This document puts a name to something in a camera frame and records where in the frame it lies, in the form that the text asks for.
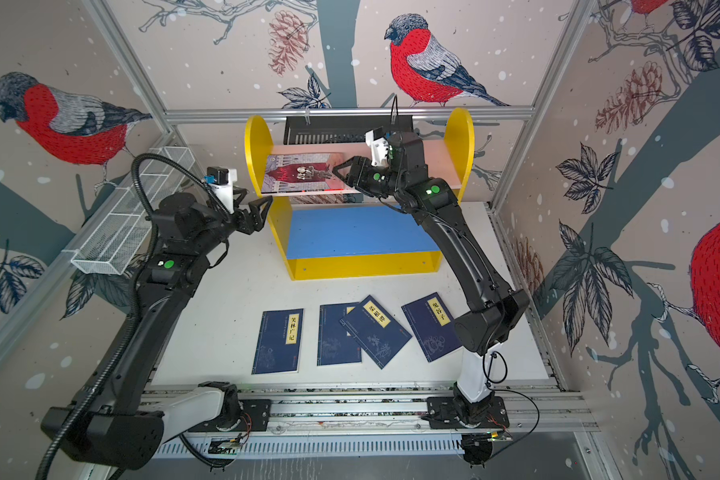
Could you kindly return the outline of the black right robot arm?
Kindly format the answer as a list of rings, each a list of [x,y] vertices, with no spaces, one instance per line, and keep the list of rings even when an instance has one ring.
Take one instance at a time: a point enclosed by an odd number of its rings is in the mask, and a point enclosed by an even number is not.
[[[443,254],[469,307],[454,321],[455,334],[467,351],[452,400],[454,418],[467,428],[486,424],[496,405],[488,359],[507,341],[530,297],[514,289],[488,260],[454,191],[444,179],[430,176],[417,134],[377,128],[365,137],[371,155],[353,156],[333,172],[366,196],[393,197],[395,211],[412,216]]]

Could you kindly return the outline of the red silver illustrated book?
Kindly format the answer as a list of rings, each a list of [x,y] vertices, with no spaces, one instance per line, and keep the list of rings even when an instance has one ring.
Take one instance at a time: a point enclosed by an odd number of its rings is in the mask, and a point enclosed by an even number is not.
[[[346,185],[333,173],[333,168],[343,161],[339,152],[269,155],[262,193],[297,195],[344,190]]]

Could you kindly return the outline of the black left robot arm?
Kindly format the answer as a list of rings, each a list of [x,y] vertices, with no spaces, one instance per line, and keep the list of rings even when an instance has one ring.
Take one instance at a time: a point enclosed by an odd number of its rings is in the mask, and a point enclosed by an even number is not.
[[[52,407],[41,422],[51,443],[36,476],[47,478],[58,452],[84,463],[136,470],[170,435],[165,411],[142,411],[142,392],[182,311],[211,268],[209,253],[240,232],[260,231],[270,196],[228,212],[191,193],[165,197],[148,209],[154,238],[132,277],[131,308],[105,358],[67,407]]]

